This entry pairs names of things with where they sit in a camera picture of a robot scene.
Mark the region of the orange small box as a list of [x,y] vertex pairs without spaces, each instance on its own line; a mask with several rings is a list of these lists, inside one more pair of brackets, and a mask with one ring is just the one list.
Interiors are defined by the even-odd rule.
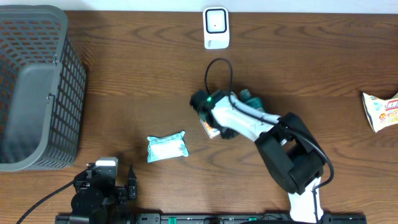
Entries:
[[213,139],[221,134],[218,129],[212,128],[207,122],[203,120],[200,120],[200,122],[210,139]]

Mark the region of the teal white wipes pack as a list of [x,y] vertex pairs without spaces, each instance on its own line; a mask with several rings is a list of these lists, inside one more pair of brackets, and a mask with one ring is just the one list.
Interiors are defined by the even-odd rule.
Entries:
[[148,136],[147,162],[151,163],[180,156],[188,157],[189,151],[183,138],[184,135],[185,131],[162,138]]

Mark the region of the blue mouthwash bottle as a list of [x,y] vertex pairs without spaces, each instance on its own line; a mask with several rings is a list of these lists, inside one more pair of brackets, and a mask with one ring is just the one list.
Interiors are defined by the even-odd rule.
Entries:
[[259,97],[253,96],[248,89],[244,89],[244,90],[240,91],[239,97],[240,97],[240,100],[243,103],[247,104],[248,106],[253,107],[256,110],[265,112],[262,100]]

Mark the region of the yellow snack bag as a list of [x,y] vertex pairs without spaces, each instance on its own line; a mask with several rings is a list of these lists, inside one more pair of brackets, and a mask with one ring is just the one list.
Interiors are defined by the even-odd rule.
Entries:
[[375,133],[397,124],[397,94],[391,99],[382,100],[362,92],[362,102],[369,125]]

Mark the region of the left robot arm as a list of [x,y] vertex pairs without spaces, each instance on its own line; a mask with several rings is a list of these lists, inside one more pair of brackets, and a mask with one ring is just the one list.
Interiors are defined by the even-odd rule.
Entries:
[[115,166],[90,164],[75,177],[70,223],[135,223],[129,202],[137,199],[137,177],[129,167],[127,184],[116,185]]

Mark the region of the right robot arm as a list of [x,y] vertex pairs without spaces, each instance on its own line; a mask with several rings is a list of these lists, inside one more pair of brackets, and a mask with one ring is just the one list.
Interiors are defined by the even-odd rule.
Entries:
[[297,115],[257,110],[226,90],[212,95],[199,90],[190,106],[221,138],[242,135],[255,144],[271,177],[289,195],[293,221],[318,223],[322,219],[318,193],[323,167],[330,160]]

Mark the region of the white barcode scanner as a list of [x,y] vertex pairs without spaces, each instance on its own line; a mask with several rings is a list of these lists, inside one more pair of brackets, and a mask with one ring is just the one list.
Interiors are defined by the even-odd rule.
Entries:
[[207,50],[229,46],[229,12],[225,7],[208,7],[203,11],[204,46]]

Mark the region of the grey plastic mesh basket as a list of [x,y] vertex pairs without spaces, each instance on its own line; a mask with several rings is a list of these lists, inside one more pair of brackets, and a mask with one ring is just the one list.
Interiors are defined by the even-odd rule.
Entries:
[[86,72],[54,6],[1,7],[1,170],[50,170],[76,159]]

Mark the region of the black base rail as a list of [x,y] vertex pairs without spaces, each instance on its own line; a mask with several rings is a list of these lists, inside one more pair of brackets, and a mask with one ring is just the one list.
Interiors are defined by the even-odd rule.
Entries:
[[[161,215],[141,213],[111,220],[111,223],[132,224],[240,224],[240,223],[295,223],[286,213],[263,215]],[[367,224],[364,215],[324,214],[318,221],[324,224]]]

